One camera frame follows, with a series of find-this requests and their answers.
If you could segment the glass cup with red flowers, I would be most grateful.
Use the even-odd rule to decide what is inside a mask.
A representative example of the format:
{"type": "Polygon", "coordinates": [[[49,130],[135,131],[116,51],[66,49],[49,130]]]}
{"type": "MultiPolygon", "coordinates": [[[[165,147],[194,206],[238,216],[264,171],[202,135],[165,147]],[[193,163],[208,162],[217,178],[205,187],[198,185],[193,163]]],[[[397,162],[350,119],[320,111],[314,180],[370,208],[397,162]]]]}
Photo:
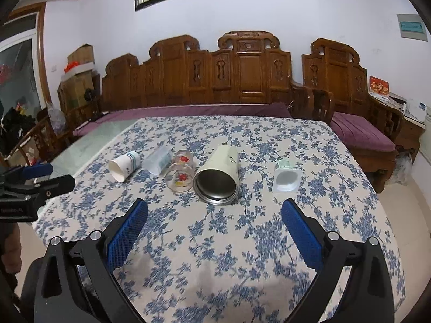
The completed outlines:
{"type": "Polygon", "coordinates": [[[173,192],[187,192],[193,186],[195,174],[194,156],[188,150],[179,150],[166,171],[164,181],[173,192]]]}

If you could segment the white striped paper cup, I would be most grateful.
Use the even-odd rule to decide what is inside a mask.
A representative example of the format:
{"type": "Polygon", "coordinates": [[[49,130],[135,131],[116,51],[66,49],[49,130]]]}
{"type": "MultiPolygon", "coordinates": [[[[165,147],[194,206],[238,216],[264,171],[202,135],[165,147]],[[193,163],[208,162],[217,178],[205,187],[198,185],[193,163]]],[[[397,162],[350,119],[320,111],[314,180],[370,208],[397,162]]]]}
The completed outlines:
{"type": "Polygon", "coordinates": [[[141,158],[135,151],[127,152],[108,162],[108,170],[115,181],[125,180],[141,166],[141,158]]]}

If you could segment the translucent plastic cup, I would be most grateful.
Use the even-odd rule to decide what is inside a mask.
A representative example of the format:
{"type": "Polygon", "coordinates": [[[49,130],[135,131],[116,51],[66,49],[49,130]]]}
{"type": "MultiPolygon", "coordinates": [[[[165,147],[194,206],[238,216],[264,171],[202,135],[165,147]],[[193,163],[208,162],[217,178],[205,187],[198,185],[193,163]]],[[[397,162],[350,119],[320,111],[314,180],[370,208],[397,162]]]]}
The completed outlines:
{"type": "Polygon", "coordinates": [[[160,146],[142,161],[142,168],[151,175],[159,176],[171,164],[172,159],[172,151],[160,146]]]}

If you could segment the cream steel-lined thermos cup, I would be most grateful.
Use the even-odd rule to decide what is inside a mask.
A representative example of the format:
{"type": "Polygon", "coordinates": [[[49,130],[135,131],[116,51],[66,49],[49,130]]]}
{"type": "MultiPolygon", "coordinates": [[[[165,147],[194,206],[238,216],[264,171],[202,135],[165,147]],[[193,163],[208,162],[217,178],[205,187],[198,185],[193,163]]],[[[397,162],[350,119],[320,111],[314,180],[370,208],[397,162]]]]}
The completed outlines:
{"type": "Polygon", "coordinates": [[[218,146],[194,176],[194,192],[212,205],[230,205],[239,192],[238,152],[228,144],[218,146]]]}

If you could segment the wooden chair at left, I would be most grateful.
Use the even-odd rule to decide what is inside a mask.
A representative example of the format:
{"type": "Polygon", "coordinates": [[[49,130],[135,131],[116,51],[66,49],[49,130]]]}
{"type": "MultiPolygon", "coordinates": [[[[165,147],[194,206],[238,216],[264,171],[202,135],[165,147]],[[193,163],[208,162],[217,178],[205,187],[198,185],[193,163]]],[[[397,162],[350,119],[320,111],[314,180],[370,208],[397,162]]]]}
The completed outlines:
{"type": "Polygon", "coordinates": [[[1,154],[1,166],[31,165],[34,162],[50,162],[77,140],[77,129],[101,117],[101,96],[96,96],[84,106],[68,111],[65,128],[54,131],[47,109],[38,113],[36,125],[12,148],[7,155],[1,154]]]}

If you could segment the wooden framed door window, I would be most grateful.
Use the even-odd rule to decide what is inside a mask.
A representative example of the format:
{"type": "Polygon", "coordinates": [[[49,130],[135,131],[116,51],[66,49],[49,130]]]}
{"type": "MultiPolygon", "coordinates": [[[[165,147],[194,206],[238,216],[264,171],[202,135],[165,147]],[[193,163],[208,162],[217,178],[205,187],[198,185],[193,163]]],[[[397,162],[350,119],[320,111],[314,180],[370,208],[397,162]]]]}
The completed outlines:
{"type": "Polygon", "coordinates": [[[46,4],[12,11],[1,25],[1,157],[37,123],[52,103],[44,63],[46,4]]]}

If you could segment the stacked cardboard boxes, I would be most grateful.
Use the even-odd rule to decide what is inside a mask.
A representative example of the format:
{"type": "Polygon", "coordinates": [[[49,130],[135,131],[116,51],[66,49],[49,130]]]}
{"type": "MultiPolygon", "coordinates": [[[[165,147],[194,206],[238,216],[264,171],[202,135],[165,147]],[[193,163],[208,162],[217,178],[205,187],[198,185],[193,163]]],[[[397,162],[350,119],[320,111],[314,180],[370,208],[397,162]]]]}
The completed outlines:
{"type": "Polygon", "coordinates": [[[84,44],[68,55],[58,87],[61,110],[67,113],[95,100],[98,77],[92,45],[84,44]]]}

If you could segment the blue floral tablecloth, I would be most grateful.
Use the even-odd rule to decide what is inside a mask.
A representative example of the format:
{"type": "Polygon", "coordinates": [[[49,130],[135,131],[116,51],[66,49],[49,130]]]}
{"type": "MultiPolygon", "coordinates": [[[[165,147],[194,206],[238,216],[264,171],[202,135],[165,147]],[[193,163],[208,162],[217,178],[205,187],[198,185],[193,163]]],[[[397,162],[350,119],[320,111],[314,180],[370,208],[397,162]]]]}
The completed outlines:
{"type": "Polygon", "coordinates": [[[73,192],[49,202],[34,224],[44,242],[85,238],[141,198],[149,214],[127,261],[115,272],[147,322],[283,322],[315,275],[284,226],[283,195],[272,191],[275,164],[301,170],[293,199],[327,231],[382,246],[394,304],[405,275],[392,226],[356,160],[324,122],[269,117],[154,117],[117,135],[76,175],[73,192]],[[229,144],[239,154],[239,195],[212,206],[174,193],[139,169],[116,182],[108,162],[127,152],[186,149],[203,164],[229,144]]]}

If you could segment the wooden side table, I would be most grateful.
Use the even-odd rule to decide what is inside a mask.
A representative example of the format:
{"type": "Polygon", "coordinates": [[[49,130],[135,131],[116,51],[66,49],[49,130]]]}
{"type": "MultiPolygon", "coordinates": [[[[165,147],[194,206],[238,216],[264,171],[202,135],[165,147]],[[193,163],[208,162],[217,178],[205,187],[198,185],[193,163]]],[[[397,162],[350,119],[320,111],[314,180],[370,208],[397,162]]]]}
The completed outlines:
{"type": "Polygon", "coordinates": [[[399,105],[369,95],[370,121],[396,145],[397,152],[408,152],[415,161],[425,125],[404,114],[399,105]]]}

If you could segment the purple sofa cushion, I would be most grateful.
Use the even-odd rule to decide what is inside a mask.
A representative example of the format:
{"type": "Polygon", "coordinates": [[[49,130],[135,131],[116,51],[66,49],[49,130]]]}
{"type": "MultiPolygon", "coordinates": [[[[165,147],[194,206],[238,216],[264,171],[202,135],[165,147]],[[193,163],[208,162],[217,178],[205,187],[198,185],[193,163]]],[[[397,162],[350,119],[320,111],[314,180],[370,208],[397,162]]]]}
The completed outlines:
{"type": "Polygon", "coordinates": [[[94,131],[105,122],[138,120],[145,117],[183,117],[183,116],[257,116],[292,118],[283,103],[272,104],[210,104],[182,105],[169,107],[148,107],[109,112],[95,121],[78,126],[74,136],[82,137],[94,131]]]}

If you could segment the red card on side table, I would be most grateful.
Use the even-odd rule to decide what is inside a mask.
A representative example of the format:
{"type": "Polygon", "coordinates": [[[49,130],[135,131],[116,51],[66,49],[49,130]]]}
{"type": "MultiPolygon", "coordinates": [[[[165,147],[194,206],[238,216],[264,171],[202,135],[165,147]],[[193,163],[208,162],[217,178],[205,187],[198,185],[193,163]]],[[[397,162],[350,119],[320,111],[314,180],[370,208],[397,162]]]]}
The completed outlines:
{"type": "Polygon", "coordinates": [[[389,83],[377,77],[369,77],[369,92],[374,97],[389,98],[389,83]]]}

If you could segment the carved wooden sofa bench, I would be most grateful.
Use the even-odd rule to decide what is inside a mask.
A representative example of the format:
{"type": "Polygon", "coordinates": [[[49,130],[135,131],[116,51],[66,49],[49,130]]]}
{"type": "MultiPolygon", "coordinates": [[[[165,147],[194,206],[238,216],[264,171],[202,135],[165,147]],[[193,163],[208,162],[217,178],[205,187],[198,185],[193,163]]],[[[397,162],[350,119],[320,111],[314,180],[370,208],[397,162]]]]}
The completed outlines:
{"type": "Polygon", "coordinates": [[[149,59],[127,53],[111,60],[102,80],[105,111],[195,104],[283,103],[308,119],[313,92],[293,81],[291,54],[267,31],[230,31],[214,52],[181,35],[156,42],[149,59]]]}

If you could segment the grey wall electrical box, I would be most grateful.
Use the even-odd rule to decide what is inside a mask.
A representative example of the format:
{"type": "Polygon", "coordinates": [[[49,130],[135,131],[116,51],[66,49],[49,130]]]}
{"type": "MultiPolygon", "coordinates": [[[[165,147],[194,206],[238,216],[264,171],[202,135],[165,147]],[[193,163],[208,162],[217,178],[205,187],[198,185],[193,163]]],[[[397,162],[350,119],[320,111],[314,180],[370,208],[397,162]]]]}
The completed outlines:
{"type": "Polygon", "coordinates": [[[400,35],[402,38],[427,42],[427,28],[417,14],[397,15],[400,35]]]}

